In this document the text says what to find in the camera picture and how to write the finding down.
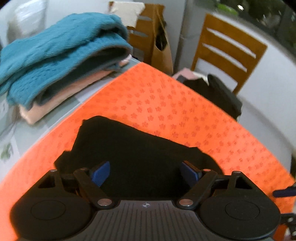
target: orange mat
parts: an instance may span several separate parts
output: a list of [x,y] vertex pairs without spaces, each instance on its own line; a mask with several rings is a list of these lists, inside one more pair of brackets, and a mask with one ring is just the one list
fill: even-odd
[[[0,240],[17,236],[9,221],[13,204],[71,150],[82,120],[102,115],[141,131],[198,147],[211,155],[225,174],[244,172],[267,195],[286,188],[293,178],[247,130],[173,78],[140,63],[94,94],[18,161],[0,184]],[[275,200],[290,212],[294,198]]]

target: folded black fabric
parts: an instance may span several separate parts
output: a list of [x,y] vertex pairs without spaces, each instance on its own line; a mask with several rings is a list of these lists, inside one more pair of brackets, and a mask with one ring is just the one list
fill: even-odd
[[185,160],[199,169],[222,174],[216,162],[196,147],[95,116],[83,121],[72,150],[64,152],[55,166],[61,173],[72,173],[109,161],[110,176],[101,189],[110,197],[168,200],[180,198],[189,190],[179,171]]
[[216,76],[209,74],[207,79],[209,85],[201,78],[188,80],[182,75],[177,80],[211,101],[232,118],[237,119],[242,114],[241,101]]

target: crosshair symbol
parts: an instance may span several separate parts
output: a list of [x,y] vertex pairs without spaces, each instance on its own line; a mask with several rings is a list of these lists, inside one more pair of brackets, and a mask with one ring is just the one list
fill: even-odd
[[148,207],[150,207],[150,204],[149,203],[144,203],[144,204],[142,204],[142,206],[145,207],[145,208],[148,208]]

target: gray ribbed plate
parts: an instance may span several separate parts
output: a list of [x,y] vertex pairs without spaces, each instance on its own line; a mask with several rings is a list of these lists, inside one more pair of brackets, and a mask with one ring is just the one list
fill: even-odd
[[99,211],[85,230],[65,241],[222,240],[228,239],[213,234],[193,211],[178,209],[171,201],[121,201],[114,209]]

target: teal towel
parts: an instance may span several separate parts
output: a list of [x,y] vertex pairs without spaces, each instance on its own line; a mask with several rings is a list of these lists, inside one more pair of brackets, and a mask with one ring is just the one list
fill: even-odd
[[71,14],[43,32],[1,51],[0,95],[28,110],[95,71],[116,68],[132,47],[116,15]]

